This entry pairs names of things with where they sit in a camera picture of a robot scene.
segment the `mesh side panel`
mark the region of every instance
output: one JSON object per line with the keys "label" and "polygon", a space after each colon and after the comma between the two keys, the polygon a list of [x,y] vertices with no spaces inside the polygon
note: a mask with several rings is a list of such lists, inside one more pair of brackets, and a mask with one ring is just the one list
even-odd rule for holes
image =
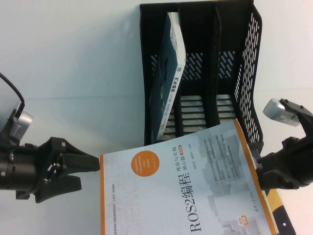
{"label": "mesh side panel", "polygon": [[251,14],[251,21],[248,25],[248,34],[245,40],[245,50],[243,52],[243,64],[240,66],[238,80],[235,88],[235,98],[239,98],[239,107],[242,113],[244,125],[247,131],[247,137],[250,142],[260,141],[260,134],[257,128],[254,115],[251,111],[253,110],[252,104],[252,92],[253,82],[256,75],[256,63],[257,63],[257,52],[259,49],[259,35],[260,26],[256,21],[253,13]]}
{"label": "mesh side panel", "polygon": [[203,53],[186,54],[186,65],[181,79],[193,81],[201,79]]}
{"label": "mesh side panel", "polygon": [[234,51],[224,51],[220,53],[219,79],[232,78],[235,62]]}
{"label": "mesh side panel", "polygon": [[151,58],[152,77],[154,77],[157,70],[157,55],[152,55],[150,58]]}

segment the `orange label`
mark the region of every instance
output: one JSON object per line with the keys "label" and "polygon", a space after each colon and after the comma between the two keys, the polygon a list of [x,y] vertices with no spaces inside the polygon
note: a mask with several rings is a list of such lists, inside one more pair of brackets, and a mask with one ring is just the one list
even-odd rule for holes
{"label": "orange label", "polygon": [[239,225],[248,225],[248,220],[245,215],[238,218]]}
{"label": "orange label", "polygon": [[184,155],[184,152],[182,151],[182,146],[181,146],[181,145],[178,146],[178,149],[179,149],[179,153],[180,153],[181,155]]}
{"label": "orange label", "polygon": [[158,170],[160,160],[152,151],[142,151],[137,153],[132,159],[132,170],[136,175],[147,177]]}

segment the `book cover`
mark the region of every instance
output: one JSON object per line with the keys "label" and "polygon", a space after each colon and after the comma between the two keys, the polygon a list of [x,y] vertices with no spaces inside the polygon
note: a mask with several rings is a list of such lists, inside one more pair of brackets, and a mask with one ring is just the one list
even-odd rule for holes
{"label": "book cover", "polygon": [[186,63],[177,12],[168,12],[150,95],[151,143],[160,140],[172,109]]}
{"label": "book cover", "polygon": [[235,119],[100,158],[102,235],[276,235]]}

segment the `black cable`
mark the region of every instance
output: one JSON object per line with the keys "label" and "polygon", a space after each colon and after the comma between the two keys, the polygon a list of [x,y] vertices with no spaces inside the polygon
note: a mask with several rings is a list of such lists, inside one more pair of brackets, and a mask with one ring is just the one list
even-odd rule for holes
{"label": "black cable", "polygon": [[0,78],[2,78],[2,80],[5,81],[6,84],[8,84],[9,87],[11,87],[11,88],[14,90],[14,92],[18,95],[18,97],[19,97],[20,100],[21,100],[21,104],[20,104],[18,110],[17,110],[16,113],[15,113],[15,117],[16,117],[16,118],[19,118],[20,115],[22,114],[22,111],[23,111],[24,107],[25,107],[25,100],[24,100],[22,94],[19,92],[19,90],[18,90],[18,89],[12,84],[12,82],[10,82],[10,80],[7,79],[1,72],[0,72]]}

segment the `white wall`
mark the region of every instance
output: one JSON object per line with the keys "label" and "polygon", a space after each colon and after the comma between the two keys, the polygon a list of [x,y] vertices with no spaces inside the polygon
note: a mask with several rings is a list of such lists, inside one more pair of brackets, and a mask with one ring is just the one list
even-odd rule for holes
{"label": "white wall", "polygon": [[[35,118],[23,142],[64,137],[100,153],[143,144],[144,98],[139,37],[140,3],[157,0],[2,0],[0,71],[21,91]],[[263,19],[256,110],[263,154],[277,151],[293,128],[269,120],[262,109],[272,97],[313,111],[313,15],[309,0],[255,0]],[[0,128],[18,104],[0,81]],[[100,234],[99,172],[79,174],[80,192],[36,205],[0,193],[1,231],[11,234]],[[311,234],[313,186],[281,195],[298,234]]]}

